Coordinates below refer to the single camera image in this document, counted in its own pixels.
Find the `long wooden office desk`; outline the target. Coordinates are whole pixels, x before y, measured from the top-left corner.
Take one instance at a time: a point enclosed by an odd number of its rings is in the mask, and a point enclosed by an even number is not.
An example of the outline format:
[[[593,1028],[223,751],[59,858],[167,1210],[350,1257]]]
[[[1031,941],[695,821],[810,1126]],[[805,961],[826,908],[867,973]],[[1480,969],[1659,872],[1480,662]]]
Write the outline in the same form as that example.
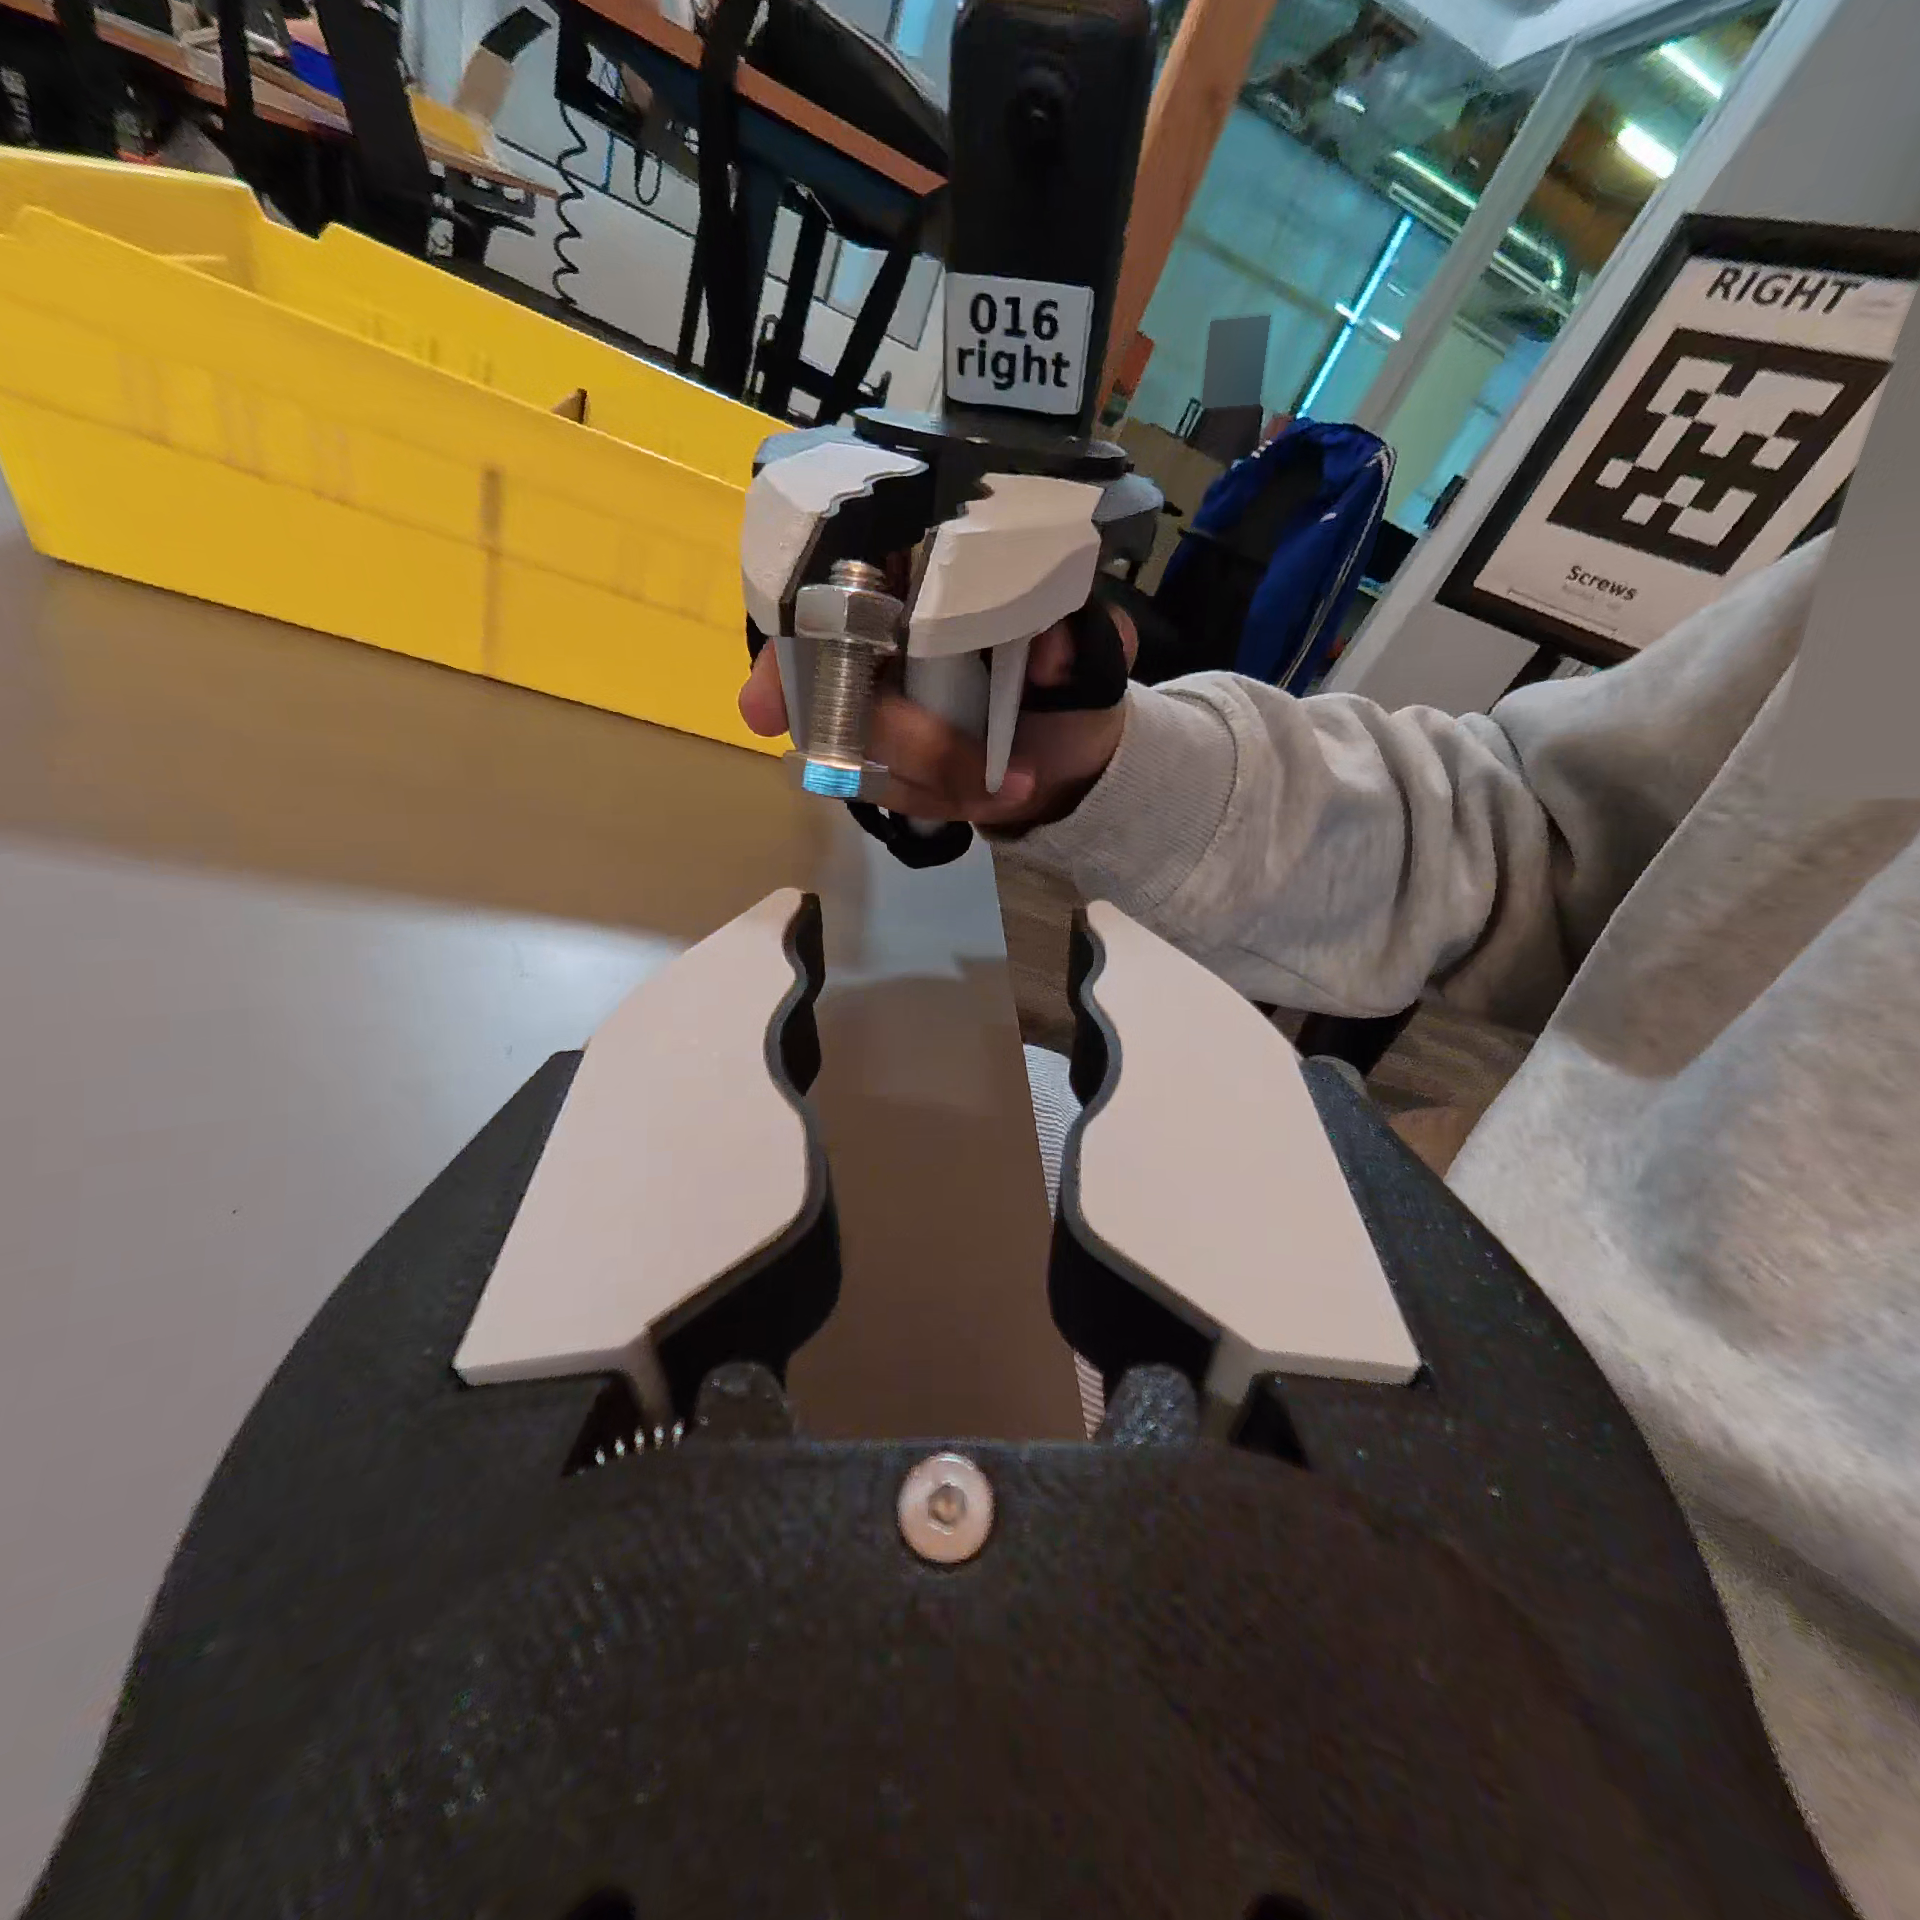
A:
[[[393,6],[8,0],[4,147],[216,173],[308,235],[353,226],[484,263],[501,232],[534,235],[557,201],[490,139],[516,53],[548,30],[510,12],[440,104],[409,82]]]

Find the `black bag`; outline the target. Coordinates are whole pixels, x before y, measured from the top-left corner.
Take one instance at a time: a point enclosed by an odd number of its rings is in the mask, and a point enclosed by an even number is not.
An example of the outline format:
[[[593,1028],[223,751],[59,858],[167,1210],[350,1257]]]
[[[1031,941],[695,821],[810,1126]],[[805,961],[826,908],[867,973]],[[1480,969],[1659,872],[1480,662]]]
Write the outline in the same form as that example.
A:
[[[826,6],[768,0],[747,37],[747,62],[899,151],[927,147],[932,164],[945,157],[945,104],[883,37]]]

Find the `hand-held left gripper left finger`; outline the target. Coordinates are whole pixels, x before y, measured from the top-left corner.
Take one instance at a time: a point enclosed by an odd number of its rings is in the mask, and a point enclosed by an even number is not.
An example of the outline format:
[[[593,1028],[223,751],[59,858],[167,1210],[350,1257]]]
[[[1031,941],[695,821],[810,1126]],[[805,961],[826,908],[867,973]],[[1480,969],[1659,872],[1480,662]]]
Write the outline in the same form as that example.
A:
[[[593,1028],[478,1308],[468,1386],[781,1370],[838,1300],[820,1073],[823,902],[776,887]]]

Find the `wooden post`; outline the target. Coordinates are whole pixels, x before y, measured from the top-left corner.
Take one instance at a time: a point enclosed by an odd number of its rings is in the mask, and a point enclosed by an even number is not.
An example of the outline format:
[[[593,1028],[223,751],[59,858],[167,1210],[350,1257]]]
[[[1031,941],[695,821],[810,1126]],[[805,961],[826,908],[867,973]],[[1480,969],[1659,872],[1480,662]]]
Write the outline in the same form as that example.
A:
[[[1146,103],[1095,411],[1132,364],[1140,325],[1240,103],[1270,12],[1270,0],[1195,0],[1182,12]]]

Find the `person's right forearm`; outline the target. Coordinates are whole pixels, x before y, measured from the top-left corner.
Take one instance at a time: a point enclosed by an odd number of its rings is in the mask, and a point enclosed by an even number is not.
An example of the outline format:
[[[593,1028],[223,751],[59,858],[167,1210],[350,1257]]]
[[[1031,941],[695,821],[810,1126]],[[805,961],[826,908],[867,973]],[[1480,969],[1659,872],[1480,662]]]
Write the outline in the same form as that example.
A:
[[[1573,984],[1547,724],[1585,694],[1593,675],[1443,713],[1225,672],[1136,686],[1061,821],[996,837],[1246,1002],[1392,1016],[1437,997],[1541,1028]]]

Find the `grey desk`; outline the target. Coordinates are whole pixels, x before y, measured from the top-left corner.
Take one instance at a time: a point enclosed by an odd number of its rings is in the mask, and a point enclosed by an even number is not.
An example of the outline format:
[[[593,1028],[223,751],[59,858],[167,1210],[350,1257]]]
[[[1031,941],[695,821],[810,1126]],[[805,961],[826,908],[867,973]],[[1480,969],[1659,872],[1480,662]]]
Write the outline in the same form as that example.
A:
[[[242,1410],[353,1262],[676,951],[817,890],[823,1433],[1072,1435],[991,855],[781,761],[40,560],[4,498],[14,1917]]]

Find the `yellow plastic bin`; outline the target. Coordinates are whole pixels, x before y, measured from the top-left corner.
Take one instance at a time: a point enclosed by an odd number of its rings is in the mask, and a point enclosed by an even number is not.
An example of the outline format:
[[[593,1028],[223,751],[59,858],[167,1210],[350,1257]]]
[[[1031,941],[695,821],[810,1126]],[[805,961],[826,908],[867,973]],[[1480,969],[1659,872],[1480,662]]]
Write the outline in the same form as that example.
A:
[[[771,421],[240,180],[0,164],[0,448],[38,556],[781,755],[738,507]]]

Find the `framed marker sign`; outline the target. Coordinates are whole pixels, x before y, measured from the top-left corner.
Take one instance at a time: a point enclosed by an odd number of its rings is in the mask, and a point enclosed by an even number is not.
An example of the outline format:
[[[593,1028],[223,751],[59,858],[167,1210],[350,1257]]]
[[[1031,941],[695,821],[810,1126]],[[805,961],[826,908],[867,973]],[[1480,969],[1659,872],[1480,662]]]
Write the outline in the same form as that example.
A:
[[[1680,219],[1437,605],[1607,667],[1829,529],[1914,278],[1907,226]]]

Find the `blue jacket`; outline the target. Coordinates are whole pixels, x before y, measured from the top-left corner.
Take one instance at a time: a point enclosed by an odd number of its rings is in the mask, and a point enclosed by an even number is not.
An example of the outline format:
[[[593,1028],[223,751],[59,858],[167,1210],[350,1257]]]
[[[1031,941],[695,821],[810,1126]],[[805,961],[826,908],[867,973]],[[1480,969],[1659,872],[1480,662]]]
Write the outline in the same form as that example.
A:
[[[1379,431],[1288,421],[1212,482],[1156,590],[1168,675],[1234,672],[1306,694],[1373,560],[1392,481]]]

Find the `steel hex bolt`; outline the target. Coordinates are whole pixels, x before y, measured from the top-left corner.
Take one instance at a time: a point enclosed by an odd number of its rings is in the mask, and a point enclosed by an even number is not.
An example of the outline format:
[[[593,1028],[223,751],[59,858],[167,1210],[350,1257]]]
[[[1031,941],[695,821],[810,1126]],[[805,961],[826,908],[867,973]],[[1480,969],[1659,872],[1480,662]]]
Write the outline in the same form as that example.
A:
[[[888,769],[871,751],[875,694],[895,658],[843,642],[781,635],[781,691],[797,719],[797,787],[833,803],[879,803]]]

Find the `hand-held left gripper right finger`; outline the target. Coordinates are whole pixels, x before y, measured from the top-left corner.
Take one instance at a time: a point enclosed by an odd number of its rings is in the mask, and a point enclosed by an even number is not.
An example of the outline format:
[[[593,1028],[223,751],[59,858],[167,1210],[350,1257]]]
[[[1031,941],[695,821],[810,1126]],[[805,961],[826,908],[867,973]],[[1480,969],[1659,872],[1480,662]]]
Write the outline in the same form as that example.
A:
[[[1419,1347],[1288,1039],[1117,902],[1079,912],[1072,997],[1045,1267],[1068,1343],[1214,1405],[1272,1374],[1413,1386]]]

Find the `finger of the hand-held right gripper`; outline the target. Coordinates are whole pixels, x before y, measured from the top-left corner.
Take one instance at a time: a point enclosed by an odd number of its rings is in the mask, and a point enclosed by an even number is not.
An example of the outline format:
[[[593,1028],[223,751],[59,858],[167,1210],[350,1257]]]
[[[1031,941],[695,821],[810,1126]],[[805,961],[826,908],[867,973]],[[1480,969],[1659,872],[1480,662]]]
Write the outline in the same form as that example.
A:
[[[985,742],[996,794],[1011,755],[1038,635],[1085,610],[1095,580],[1095,482],[987,473],[932,526],[908,610],[904,694]]]
[[[776,431],[755,452],[738,519],[738,590],[759,639],[793,632],[793,601],[833,564],[912,549],[932,526],[932,467],[841,430]]]

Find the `person's grey sweatshirt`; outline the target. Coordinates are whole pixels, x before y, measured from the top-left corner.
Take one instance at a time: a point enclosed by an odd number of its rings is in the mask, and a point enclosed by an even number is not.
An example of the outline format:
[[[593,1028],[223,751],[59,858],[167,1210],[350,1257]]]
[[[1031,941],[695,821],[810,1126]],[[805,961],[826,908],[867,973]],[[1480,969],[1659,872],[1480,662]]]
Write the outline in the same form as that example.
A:
[[[1854,1906],[1914,1917],[1914,803],[1787,773],[1834,545],[1463,724],[1489,1003],[1557,1002],[1457,1172],[1675,1483]]]

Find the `wooden top standing desk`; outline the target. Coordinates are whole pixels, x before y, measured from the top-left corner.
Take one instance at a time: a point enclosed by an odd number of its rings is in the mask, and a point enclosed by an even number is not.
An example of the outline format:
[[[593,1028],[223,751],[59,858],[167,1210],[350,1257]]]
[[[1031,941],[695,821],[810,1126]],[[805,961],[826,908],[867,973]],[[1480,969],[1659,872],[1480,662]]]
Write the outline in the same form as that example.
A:
[[[939,251],[949,159],[899,151],[747,62],[766,6],[556,6],[556,95],[695,189],[674,364],[771,421],[883,402],[875,376]]]

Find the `person's right hand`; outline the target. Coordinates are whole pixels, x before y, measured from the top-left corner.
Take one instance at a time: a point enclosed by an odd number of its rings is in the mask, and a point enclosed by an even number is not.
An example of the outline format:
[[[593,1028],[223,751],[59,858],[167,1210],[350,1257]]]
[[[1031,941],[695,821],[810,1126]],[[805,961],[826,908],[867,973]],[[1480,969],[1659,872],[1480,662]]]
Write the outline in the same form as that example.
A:
[[[888,766],[883,805],[927,823],[972,823],[987,834],[1031,834],[1072,816],[1122,746],[1127,708],[1045,710],[1042,691],[1061,691],[1079,675],[1079,646],[1092,658],[1132,672],[1140,635],[1127,612],[1088,601],[1068,623],[1031,642],[1027,708],[1011,735],[1006,781],[991,790],[985,742],[949,725],[927,708],[895,691],[895,675],[875,694],[875,755]]]

